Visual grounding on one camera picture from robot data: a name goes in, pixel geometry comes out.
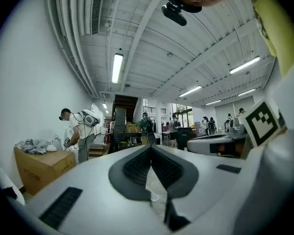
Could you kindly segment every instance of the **black cap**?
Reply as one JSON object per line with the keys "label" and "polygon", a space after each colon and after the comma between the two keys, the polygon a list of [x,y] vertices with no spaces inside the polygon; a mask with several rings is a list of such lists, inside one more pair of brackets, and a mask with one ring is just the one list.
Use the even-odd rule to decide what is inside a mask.
{"label": "black cap", "polygon": [[198,13],[201,11],[201,6],[189,6],[183,4],[181,0],[169,0],[170,3],[177,6],[179,9],[190,12],[190,13]]}

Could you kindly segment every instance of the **cardboard box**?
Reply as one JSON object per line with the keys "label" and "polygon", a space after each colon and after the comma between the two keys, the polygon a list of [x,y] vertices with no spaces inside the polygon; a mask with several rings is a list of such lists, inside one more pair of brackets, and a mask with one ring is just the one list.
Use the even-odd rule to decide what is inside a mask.
{"label": "cardboard box", "polygon": [[135,124],[131,124],[125,128],[126,133],[140,133],[141,128],[136,126]]}
{"label": "cardboard box", "polygon": [[14,147],[14,152],[21,180],[31,195],[75,166],[75,156],[71,151],[58,150],[44,155],[31,155]]}

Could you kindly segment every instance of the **white ceiling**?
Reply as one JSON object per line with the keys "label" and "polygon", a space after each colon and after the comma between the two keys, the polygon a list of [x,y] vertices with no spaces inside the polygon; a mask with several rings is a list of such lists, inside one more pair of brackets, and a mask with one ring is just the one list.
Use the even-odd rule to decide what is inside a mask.
{"label": "white ceiling", "polygon": [[[101,95],[152,96],[202,106],[263,89],[274,58],[258,32],[250,0],[226,0],[198,14],[182,12],[185,27],[163,16],[166,2],[103,0],[99,34],[80,37],[87,69]],[[124,55],[118,84],[111,82],[115,53]],[[256,56],[260,62],[230,75],[230,69]],[[198,85],[203,88],[179,99]]]}

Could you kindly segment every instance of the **black backpack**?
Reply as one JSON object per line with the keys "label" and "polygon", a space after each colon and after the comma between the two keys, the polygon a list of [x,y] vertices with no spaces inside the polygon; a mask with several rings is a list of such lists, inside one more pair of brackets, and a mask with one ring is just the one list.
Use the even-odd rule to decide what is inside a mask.
{"label": "black backpack", "polygon": [[153,130],[152,130],[152,122],[150,121],[150,119],[149,120],[146,120],[146,119],[143,118],[143,120],[144,120],[144,122],[147,122],[147,125],[146,125],[146,127],[143,128],[143,130],[145,132],[147,132],[148,134],[153,133]]}
{"label": "black backpack", "polygon": [[174,124],[173,124],[173,128],[176,128],[178,129],[179,127],[181,127],[181,123],[179,121],[174,121]]}

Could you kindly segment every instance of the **ceiling light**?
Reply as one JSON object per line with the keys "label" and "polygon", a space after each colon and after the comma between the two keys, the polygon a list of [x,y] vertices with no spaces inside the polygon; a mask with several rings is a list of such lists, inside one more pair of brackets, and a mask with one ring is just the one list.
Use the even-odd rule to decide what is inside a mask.
{"label": "ceiling light", "polygon": [[255,89],[252,89],[252,90],[250,90],[250,91],[248,91],[248,92],[243,92],[243,93],[239,94],[238,96],[245,95],[245,94],[247,94],[247,93],[253,92],[254,90],[255,90]]}
{"label": "ceiling light", "polygon": [[191,89],[190,91],[181,94],[179,97],[183,97],[183,96],[185,96],[185,95],[187,95],[187,94],[189,94],[189,93],[192,93],[192,92],[194,92],[194,91],[197,91],[197,90],[200,89],[200,88],[201,88],[201,86],[197,86],[197,87],[195,87],[194,89]]}
{"label": "ceiling light", "polygon": [[117,53],[117,54],[114,55],[113,71],[112,71],[112,83],[115,83],[115,84],[118,83],[122,60],[123,60],[123,55],[122,54]]}
{"label": "ceiling light", "polygon": [[207,103],[207,104],[205,104],[205,105],[214,104],[214,103],[218,103],[218,102],[221,102],[221,100],[214,101],[214,102],[211,102],[211,103]]}
{"label": "ceiling light", "polygon": [[242,65],[240,65],[240,66],[238,66],[238,67],[236,67],[236,68],[234,68],[234,69],[231,69],[231,70],[230,70],[230,73],[233,74],[233,73],[235,73],[235,72],[237,72],[237,71],[240,71],[241,69],[244,69],[244,68],[246,68],[247,66],[250,66],[250,65],[252,65],[253,63],[258,62],[259,60],[260,60],[260,57],[255,57],[254,59],[248,61],[247,63],[244,63],[244,64],[242,64]]}

